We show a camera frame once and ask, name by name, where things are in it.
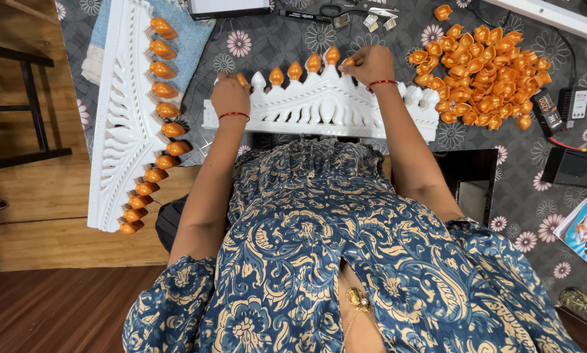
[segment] red wire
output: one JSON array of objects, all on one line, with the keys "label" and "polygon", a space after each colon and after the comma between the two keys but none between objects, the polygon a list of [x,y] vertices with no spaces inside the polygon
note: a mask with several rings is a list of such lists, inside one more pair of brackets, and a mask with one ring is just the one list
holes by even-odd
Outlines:
[{"label": "red wire", "polygon": [[575,151],[583,151],[581,148],[571,147],[571,146],[568,146],[567,144],[563,144],[563,143],[561,143],[561,142],[559,142],[559,141],[555,140],[555,139],[554,139],[552,136],[551,136],[551,137],[549,137],[548,139],[549,139],[549,140],[550,140],[552,143],[554,143],[554,144],[556,144],[556,145],[558,145],[558,146],[561,146],[561,147],[564,147],[564,148],[570,148],[570,149],[574,149]]}]

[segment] blue patterned cloth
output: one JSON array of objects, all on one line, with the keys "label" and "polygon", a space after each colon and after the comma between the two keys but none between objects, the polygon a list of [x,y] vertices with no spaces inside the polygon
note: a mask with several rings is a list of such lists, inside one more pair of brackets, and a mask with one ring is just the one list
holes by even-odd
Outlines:
[{"label": "blue patterned cloth", "polygon": [[335,139],[235,165],[217,259],[180,259],[128,313],[130,352],[339,352],[340,259],[390,352],[581,352],[506,238],[396,195],[380,153]]},{"label": "blue patterned cloth", "polygon": [[[111,0],[102,2],[93,28],[93,34],[91,35],[91,45],[98,46],[101,49],[106,46],[111,3]],[[206,41],[211,35],[214,21],[194,21],[188,14],[187,8],[180,6],[177,0],[148,0],[148,3],[153,7],[154,18],[164,18],[178,33],[178,38],[173,40],[164,40],[159,35],[154,35],[154,39],[163,40],[172,47],[177,55],[172,60],[164,60],[164,63],[169,65],[176,73],[176,77],[171,80],[163,80],[162,78],[157,78],[157,80],[167,82],[176,91],[184,93],[200,61],[204,45],[206,45]],[[157,56],[154,57],[154,61],[161,60]]]}]

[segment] black marker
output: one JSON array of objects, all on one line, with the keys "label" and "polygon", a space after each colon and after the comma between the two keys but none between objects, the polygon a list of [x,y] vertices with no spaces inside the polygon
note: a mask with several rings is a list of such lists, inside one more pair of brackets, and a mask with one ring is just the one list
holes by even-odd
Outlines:
[{"label": "black marker", "polygon": [[322,16],[320,14],[296,12],[296,11],[289,11],[289,10],[278,10],[278,14],[280,16],[301,18],[302,20],[311,20],[311,21],[324,22],[324,23],[331,23],[332,22],[330,17]]}]

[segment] folded fabric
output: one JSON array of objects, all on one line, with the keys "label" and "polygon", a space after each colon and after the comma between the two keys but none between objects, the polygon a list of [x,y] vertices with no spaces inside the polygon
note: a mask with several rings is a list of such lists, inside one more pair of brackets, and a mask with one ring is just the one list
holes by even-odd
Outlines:
[{"label": "folded fabric", "polygon": [[[164,60],[176,73],[176,77],[171,80],[157,79],[160,82],[170,84],[180,92],[176,98],[168,100],[179,106],[200,60],[204,45],[211,35],[215,21],[194,21],[188,14],[186,2],[182,0],[148,0],[148,2],[153,7],[153,16],[164,18],[178,33],[178,38],[169,41],[158,35],[154,35],[153,39],[162,39],[176,52],[174,59]],[[96,85],[100,83],[104,61],[110,4],[111,0],[104,0],[99,8],[97,21],[91,35],[91,43],[86,52],[86,59],[82,62],[82,76]]]}]

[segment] woman's left arm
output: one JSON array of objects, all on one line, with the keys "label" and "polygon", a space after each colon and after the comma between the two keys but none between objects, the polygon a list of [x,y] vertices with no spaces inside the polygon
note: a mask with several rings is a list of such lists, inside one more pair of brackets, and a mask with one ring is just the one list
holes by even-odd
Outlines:
[{"label": "woman's left arm", "polygon": [[[250,115],[250,85],[243,88],[236,78],[226,73],[219,73],[217,77],[219,80],[211,95],[217,115],[230,112]],[[209,154],[182,210],[167,266],[172,266],[182,256],[196,260],[217,256],[225,236],[234,161],[247,120],[243,115],[229,115],[219,120]]]}]

